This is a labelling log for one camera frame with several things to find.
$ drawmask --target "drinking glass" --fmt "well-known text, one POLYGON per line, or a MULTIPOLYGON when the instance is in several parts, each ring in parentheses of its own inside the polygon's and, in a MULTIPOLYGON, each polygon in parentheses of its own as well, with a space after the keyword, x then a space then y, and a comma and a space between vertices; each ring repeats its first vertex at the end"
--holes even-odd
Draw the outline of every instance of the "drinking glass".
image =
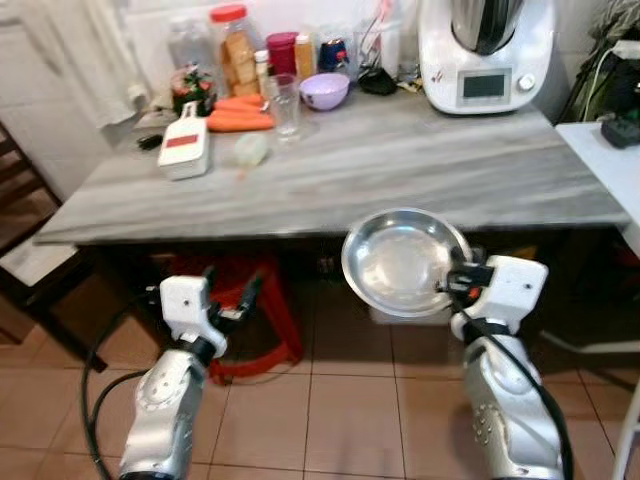
POLYGON ((300 92, 295 75, 282 73, 270 77, 270 109, 276 132, 282 140, 297 138, 300 133, 300 92))

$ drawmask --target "white kitchen appliance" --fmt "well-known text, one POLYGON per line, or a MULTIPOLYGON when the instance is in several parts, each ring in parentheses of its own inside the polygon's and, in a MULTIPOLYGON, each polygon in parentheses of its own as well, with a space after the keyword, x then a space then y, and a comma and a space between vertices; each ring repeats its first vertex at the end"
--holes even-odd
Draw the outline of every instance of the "white kitchen appliance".
POLYGON ((158 167, 171 180, 197 177, 209 166, 207 121, 197 116, 198 102, 184 105, 180 118, 167 127, 158 167))
POLYGON ((420 66, 431 104, 452 114, 516 110, 547 74, 553 0, 424 0, 420 66))

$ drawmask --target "purple bowl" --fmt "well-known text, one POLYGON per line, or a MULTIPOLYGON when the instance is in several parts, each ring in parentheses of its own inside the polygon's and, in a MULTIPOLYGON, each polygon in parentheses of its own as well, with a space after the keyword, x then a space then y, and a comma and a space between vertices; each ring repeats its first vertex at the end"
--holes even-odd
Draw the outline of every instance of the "purple bowl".
POLYGON ((320 73, 300 84, 300 95, 309 108, 331 110, 349 93, 349 77, 341 73, 320 73))

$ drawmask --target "red stripe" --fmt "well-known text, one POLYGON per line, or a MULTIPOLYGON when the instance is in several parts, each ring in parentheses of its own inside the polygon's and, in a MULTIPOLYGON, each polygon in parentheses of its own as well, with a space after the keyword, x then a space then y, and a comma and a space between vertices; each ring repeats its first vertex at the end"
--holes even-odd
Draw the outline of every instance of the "red stripe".
POLYGON ((186 135, 184 137, 170 138, 167 140, 166 148, 181 147, 198 141, 198 135, 186 135))

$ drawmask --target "white wall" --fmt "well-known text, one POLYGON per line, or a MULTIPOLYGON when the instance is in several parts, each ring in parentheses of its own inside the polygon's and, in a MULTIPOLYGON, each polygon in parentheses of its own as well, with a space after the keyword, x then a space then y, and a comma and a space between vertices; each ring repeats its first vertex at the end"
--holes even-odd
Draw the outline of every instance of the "white wall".
POLYGON ((0 5, 0 120, 62 198, 112 152, 0 5))
MULTIPOLYGON (((124 23, 141 67, 152 87, 163 91, 167 87, 172 65, 166 48, 169 21, 182 14, 207 19, 212 6, 222 0, 118 0, 122 5, 124 23)), ((405 33, 415 30, 415 12, 420 1, 400 0, 405 13, 405 33)), ((552 68, 544 91, 537 100, 539 108, 550 118, 562 109, 580 64, 592 45, 587 28, 594 8, 606 0, 556 0, 558 35, 552 68)), ((246 0, 252 22, 264 37, 269 33, 300 30, 306 25, 340 23, 355 26, 362 17, 362 8, 375 5, 374 0, 246 0)))

